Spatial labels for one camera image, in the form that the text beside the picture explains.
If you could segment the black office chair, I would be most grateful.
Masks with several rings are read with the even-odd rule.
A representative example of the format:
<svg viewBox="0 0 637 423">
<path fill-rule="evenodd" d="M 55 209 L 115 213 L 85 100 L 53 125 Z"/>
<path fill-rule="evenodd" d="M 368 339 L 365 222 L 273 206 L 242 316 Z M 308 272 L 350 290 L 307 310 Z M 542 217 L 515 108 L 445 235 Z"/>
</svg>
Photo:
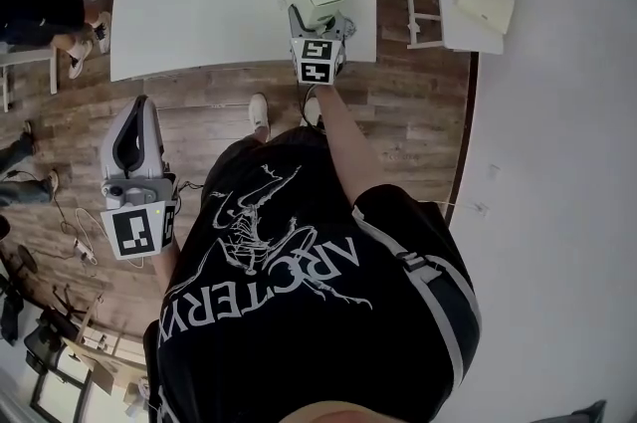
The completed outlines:
<svg viewBox="0 0 637 423">
<path fill-rule="evenodd" d="M 23 269 L 32 274 L 38 273 L 37 263 L 26 247 L 19 245 L 17 256 L 20 260 L 18 268 L 7 277 L 0 274 L 0 297 L 4 298 L 0 313 L 0 338 L 10 345 L 14 345 L 19 337 L 19 314 L 24 309 L 24 299 L 19 291 L 24 279 L 19 274 Z M 72 323 L 71 317 L 88 315 L 76 311 L 68 300 L 60 302 L 66 312 L 63 314 L 54 308 L 44 308 L 37 318 L 36 328 L 23 339 L 27 350 L 26 362 L 39 375 L 57 369 L 65 347 L 64 338 L 75 340 L 79 337 L 80 329 Z"/>
</svg>

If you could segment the white power strip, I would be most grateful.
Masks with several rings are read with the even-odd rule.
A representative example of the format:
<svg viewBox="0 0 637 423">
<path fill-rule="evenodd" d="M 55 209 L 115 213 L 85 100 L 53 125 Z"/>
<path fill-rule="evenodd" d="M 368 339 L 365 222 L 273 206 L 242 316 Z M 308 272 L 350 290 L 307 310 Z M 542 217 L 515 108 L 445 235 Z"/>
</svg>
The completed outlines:
<svg viewBox="0 0 637 423">
<path fill-rule="evenodd" d="M 98 264 L 94 250 L 78 238 L 74 241 L 74 249 L 80 253 L 80 257 L 84 262 L 89 262 L 94 266 Z"/>
</svg>

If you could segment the person's black printed shirt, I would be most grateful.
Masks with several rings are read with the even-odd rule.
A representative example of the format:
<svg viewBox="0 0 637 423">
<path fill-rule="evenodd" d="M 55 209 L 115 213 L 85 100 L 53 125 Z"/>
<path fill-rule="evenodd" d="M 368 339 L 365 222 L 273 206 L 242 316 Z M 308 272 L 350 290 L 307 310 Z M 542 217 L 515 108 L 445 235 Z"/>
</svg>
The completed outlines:
<svg viewBox="0 0 637 423">
<path fill-rule="evenodd" d="M 144 337 L 151 423 L 280 423 L 344 402 L 429 423 L 474 359 L 481 315 L 435 204 L 349 202 L 326 139 L 233 143 L 211 169 Z"/>
</svg>

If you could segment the person's left forearm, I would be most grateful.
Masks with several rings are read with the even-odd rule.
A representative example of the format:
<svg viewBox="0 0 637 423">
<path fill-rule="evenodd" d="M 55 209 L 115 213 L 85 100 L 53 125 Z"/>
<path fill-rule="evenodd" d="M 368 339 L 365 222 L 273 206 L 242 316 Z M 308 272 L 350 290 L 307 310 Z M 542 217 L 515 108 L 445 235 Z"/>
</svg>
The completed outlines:
<svg viewBox="0 0 637 423">
<path fill-rule="evenodd" d="M 172 242 L 168 246 L 164 247 L 159 254 L 151 257 L 151 262 L 157 276 L 159 286 L 164 292 L 166 292 L 169 287 L 170 280 L 178 261 L 179 253 L 180 249 L 178 243 L 175 239 L 173 239 Z"/>
</svg>

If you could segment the person's left white shoe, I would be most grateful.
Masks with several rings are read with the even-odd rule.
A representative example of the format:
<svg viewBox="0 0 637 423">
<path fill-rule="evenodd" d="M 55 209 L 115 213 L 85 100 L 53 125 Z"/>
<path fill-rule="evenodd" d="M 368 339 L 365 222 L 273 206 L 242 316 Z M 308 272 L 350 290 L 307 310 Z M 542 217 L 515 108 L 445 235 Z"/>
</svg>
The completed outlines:
<svg viewBox="0 0 637 423">
<path fill-rule="evenodd" d="M 248 111 L 253 136 L 265 143 L 270 137 L 269 108 L 266 97 L 261 93 L 252 95 Z"/>
</svg>

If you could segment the person's right white shoe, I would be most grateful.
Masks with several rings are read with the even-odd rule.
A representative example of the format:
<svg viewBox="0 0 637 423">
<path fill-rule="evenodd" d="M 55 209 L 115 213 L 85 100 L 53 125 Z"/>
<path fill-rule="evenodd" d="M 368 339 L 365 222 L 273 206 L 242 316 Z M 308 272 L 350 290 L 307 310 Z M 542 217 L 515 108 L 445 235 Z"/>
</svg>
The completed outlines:
<svg viewBox="0 0 637 423">
<path fill-rule="evenodd" d="M 302 109 L 301 126 L 311 127 L 318 132 L 324 133 L 319 101 L 316 97 L 306 99 Z"/>
</svg>

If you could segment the person's right forearm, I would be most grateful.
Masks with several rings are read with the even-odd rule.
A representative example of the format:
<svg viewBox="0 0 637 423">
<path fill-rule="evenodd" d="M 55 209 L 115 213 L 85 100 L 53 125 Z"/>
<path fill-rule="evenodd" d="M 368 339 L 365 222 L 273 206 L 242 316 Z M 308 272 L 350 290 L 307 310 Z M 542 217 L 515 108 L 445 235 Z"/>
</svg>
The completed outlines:
<svg viewBox="0 0 637 423">
<path fill-rule="evenodd" d="M 383 168 L 336 88 L 317 86 L 315 96 L 334 169 L 353 205 L 362 193 L 384 183 Z"/>
</svg>

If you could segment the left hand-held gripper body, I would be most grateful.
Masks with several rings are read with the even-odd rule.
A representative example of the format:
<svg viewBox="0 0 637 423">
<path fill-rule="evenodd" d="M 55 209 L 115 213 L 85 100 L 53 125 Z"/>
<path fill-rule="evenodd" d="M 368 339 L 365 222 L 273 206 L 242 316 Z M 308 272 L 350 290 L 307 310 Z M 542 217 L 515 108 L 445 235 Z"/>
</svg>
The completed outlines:
<svg viewBox="0 0 637 423">
<path fill-rule="evenodd" d="M 160 254 L 173 241 L 176 214 L 175 176 L 154 179 L 107 179 L 102 185 L 106 236 L 119 260 Z"/>
</svg>

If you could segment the person's white shoe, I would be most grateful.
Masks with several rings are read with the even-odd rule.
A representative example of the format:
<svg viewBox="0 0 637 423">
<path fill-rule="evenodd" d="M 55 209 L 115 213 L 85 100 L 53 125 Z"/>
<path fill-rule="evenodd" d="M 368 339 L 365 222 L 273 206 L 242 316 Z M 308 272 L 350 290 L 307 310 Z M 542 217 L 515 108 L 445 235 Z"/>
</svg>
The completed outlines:
<svg viewBox="0 0 637 423">
<path fill-rule="evenodd" d="M 266 97 L 261 93 L 252 95 L 248 111 L 253 136 L 265 143 L 270 137 L 269 108 Z"/>
<path fill-rule="evenodd" d="M 306 99 L 302 109 L 301 126 L 311 127 L 318 132 L 324 133 L 319 101 L 316 97 Z"/>
</svg>

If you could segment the white bench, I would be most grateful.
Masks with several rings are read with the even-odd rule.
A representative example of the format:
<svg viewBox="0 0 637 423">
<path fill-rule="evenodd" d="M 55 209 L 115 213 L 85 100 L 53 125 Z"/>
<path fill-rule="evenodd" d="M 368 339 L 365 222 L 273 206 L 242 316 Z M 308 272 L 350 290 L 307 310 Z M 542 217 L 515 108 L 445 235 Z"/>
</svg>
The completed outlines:
<svg viewBox="0 0 637 423">
<path fill-rule="evenodd" d="M 58 51 L 55 47 L 19 48 L 0 42 L 0 96 L 5 112 L 11 108 L 8 74 L 13 66 L 35 62 L 48 62 L 50 73 L 50 93 L 58 93 Z"/>
</svg>

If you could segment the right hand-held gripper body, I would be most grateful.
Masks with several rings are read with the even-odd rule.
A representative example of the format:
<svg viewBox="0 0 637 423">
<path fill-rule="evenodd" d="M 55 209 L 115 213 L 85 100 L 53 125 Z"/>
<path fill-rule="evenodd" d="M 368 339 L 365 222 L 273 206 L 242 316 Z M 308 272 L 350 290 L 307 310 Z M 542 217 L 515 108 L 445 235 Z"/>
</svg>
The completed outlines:
<svg viewBox="0 0 637 423">
<path fill-rule="evenodd" d="M 297 80 L 304 85 L 332 86 L 346 62 L 345 42 L 356 33 L 340 12 L 316 28 L 312 36 L 292 36 L 291 54 Z"/>
</svg>

